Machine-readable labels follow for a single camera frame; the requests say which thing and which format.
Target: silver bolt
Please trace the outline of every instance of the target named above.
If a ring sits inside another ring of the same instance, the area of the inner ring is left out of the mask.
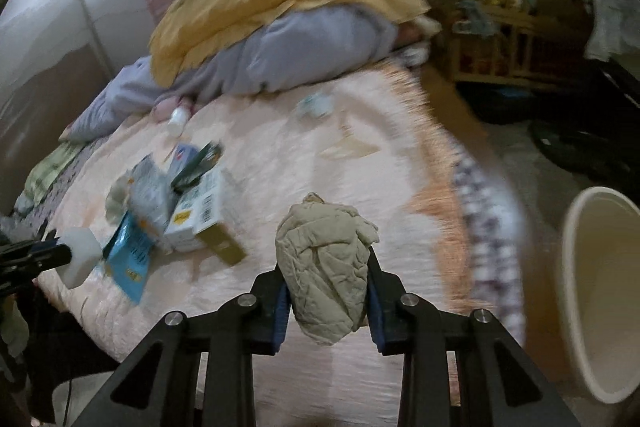
[[[164,316],[164,323],[167,326],[177,326],[182,322],[182,314],[180,312],[167,313]]]
[[[420,298],[415,293],[405,293],[400,298],[400,302],[405,306],[417,306]]]
[[[245,308],[253,306],[257,301],[257,297],[252,293],[243,293],[238,297],[238,304]]]
[[[487,324],[491,322],[491,313],[488,310],[476,310],[474,311],[474,318],[478,322],[482,322],[482,324]]]

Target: green plaid cloth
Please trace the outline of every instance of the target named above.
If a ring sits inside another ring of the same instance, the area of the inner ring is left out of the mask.
[[[24,194],[31,198],[34,204],[39,204],[49,192],[53,182],[58,179],[66,166],[78,156],[84,145],[65,142],[49,156],[38,163],[24,182]]]

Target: beige trash bin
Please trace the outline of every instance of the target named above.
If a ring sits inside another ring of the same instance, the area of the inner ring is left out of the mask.
[[[605,187],[582,191],[562,231],[558,299],[577,383],[617,403],[640,385],[640,210]]]

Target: blue gripper pad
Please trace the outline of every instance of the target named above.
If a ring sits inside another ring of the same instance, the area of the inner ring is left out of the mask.
[[[291,309],[291,296],[286,284],[280,286],[278,298],[276,300],[273,315],[273,349],[274,352],[280,350],[287,334],[287,324],[289,323],[289,311]]]
[[[380,298],[376,292],[376,287],[369,278],[367,280],[367,317],[369,318],[369,330],[371,331],[371,340],[376,344],[378,352],[385,350],[385,330],[384,318],[382,315],[382,306]]]

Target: white bucket rim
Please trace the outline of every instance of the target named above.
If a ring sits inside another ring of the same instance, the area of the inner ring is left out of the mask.
[[[640,386],[640,367],[636,375],[622,389],[609,393],[601,387],[593,373],[589,357],[584,346],[582,325],[578,312],[578,296],[575,283],[575,233],[576,224],[585,205],[598,194],[607,194],[619,198],[627,204],[638,216],[640,209],[624,194],[609,187],[590,187],[578,194],[572,201],[564,219],[562,228],[561,264],[558,274],[558,308],[564,343],[569,354],[574,376],[591,396],[602,403],[619,403],[629,397]]]

